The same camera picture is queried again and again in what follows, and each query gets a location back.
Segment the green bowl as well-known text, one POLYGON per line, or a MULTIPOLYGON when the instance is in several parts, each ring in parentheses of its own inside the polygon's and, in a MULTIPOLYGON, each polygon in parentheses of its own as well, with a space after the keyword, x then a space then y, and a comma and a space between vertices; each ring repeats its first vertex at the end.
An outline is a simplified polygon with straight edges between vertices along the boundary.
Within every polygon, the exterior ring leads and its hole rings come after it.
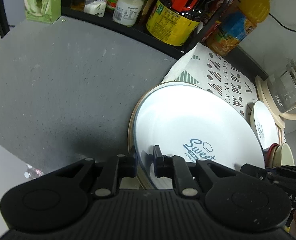
POLYGON ((282 165, 282 145, 279 145, 275 148, 271 165, 272 167, 280 167, 282 165))
POLYGON ((286 142, 282 144, 282 165, 295 165, 292 150, 286 142))

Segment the white plate sweet print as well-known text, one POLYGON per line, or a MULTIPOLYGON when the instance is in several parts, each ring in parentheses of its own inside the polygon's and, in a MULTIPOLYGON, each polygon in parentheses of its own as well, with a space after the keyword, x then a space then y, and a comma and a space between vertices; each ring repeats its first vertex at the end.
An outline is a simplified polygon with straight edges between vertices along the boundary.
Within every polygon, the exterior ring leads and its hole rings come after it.
POLYGON ((247 121, 227 102, 203 89, 171 86, 150 94, 137 110, 134 139, 146 172, 158 189, 172 188, 157 178, 153 146, 186 162, 209 159, 239 171, 244 164, 264 168, 262 148, 247 121))

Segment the white plate bakery print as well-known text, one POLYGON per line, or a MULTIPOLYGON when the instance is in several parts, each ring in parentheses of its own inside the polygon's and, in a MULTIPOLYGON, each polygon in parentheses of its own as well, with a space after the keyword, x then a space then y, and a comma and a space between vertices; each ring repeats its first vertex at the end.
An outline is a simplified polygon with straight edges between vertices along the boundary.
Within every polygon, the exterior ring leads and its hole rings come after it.
POLYGON ((251 110, 250 125, 262 150, 267 150, 272 144, 279 143, 278 131, 268 107, 257 100, 251 110))

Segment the red black bowl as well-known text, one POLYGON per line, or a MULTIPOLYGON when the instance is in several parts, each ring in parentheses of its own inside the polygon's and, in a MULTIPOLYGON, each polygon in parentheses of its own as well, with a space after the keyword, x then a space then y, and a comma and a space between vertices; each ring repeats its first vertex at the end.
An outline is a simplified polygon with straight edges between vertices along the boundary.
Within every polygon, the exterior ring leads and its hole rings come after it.
POLYGON ((269 149, 265 153, 264 160, 265 160, 266 167, 272 167, 275 151, 277 150, 278 147, 279 147, 279 144, 274 143, 269 147, 269 149))

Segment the white plate gold rim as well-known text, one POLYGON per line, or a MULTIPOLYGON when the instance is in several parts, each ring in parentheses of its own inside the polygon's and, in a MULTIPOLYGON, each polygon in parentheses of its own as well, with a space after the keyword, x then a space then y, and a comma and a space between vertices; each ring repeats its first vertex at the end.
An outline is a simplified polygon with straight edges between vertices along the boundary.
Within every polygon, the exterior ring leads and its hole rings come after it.
POLYGON ((134 110, 132 111, 130 122, 128 125, 128 133, 127 133, 127 146, 128 146, 128 153, 132 154, 135 153, 138 159, 138 165, 137 165, 137 179, 139 184, 143 189, 146 190, 157 190, 158 187, 155 186, 154 182, 151 180, 149 176, 149 172, 146 172, 144 165, 141 161, 141 156, 136 150, 136 143, 134 139, 134 130, 135 130, 135 122, 136 122, 136 116, 137 116, 137 110, 142 105, 142 103, 145 101, 145 98, 147 98, 150 94, 157 91, 158 89, 164 88, 164 87, 171 87, 171 86, 186 86, 186 87, 194 87, 200 89, 200 87, 186 83, 186 82, 179 82, 179 81, 169 81, 165 83, 158 84, 148 90, 137 102, 136 106, 134 107, 134 110))

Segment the glass electric kettle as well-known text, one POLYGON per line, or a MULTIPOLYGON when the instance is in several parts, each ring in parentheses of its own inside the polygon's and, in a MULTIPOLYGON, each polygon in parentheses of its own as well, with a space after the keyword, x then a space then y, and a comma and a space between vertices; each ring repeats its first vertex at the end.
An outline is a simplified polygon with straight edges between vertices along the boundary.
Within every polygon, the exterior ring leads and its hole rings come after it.
POLYGON ((286 67, 264 81, 266 99, 274 114, 296 120, 296 63, 288 59, 286 67))

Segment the patterned table cloth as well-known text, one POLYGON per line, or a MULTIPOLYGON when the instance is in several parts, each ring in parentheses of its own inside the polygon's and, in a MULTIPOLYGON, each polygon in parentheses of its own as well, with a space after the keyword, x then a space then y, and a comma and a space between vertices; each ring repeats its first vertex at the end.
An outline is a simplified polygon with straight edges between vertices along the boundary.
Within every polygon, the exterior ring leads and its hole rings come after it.
POLYGON ((256 110, 253 104, 260 100, 258 86, 222 56, 198 44, 182 56, 169 70, 162 82, 180 81, 196 85, 219 96, 231 105, 248 123, 264 112, 256 110))

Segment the black metal shelf rack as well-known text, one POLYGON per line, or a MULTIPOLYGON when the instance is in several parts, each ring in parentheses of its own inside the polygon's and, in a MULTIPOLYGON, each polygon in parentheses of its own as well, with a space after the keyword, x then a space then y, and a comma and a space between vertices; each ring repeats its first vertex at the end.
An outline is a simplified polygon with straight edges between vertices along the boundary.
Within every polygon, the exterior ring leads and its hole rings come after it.
POLYGON ((116 31, 117 33, 147 44, 148 46, 151 46, 175 59, 179 59, 202 40, 205 40, 207 32, 228 9, 233 0, 210 0, 207 3, 203 21, 201 21, 199 26, 188 37, 187 41, 180 47, 166 44, 153 37, 147 31, 147 20, 156 4, 156 1, 157 0, 152 0, 151 2, 147 3, 147 13, 142 15, 140 20, 135 22, 135 25, 132 27, 123 27, 120 24, 113 22, 112 13, 108 13, 108 15, 104 17, 98 17, 68 7, 62 7, 61 12, 63 16, 69 16, 78 20, 83 20, 99 25, 112 31, 116 31))

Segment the soy sauce bottle yellow label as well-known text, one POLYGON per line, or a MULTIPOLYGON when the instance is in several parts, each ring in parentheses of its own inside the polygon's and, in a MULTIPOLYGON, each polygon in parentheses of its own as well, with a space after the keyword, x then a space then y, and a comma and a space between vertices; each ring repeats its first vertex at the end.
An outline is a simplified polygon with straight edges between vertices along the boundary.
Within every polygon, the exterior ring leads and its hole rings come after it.
POLYGON ((203 21, 210 0, 157 0, 147 20, 147 31, 156 39, 182 46, 203 21))

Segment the white jar blue label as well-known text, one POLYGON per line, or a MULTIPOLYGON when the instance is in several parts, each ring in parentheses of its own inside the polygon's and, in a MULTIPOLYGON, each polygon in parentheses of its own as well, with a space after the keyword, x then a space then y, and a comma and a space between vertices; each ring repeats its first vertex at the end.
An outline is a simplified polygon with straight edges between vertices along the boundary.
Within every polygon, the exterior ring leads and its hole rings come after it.
POLYGON ((113 13, 113 21, 118 24, 132 27, 146 0, 118 0, 113 13))

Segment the orange juice bottle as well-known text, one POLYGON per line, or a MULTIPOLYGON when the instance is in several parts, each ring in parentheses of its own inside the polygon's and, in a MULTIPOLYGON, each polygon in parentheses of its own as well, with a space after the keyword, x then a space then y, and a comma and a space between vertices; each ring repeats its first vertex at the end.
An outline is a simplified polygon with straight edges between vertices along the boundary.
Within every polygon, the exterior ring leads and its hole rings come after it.
POLYGON ((235 11, 207 38, 206 45, 220 56, 232 51, 270 12, 271 0, 241 0, 235 11))

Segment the green cardboard box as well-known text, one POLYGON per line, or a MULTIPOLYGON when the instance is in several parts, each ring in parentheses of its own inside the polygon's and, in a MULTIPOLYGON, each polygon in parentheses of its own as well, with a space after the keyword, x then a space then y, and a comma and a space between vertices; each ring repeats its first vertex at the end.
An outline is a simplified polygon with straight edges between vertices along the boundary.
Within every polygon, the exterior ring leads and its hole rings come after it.
POLYGON ((61 16, 61 0, 24 0, 27 20, 53 24, 61 16))

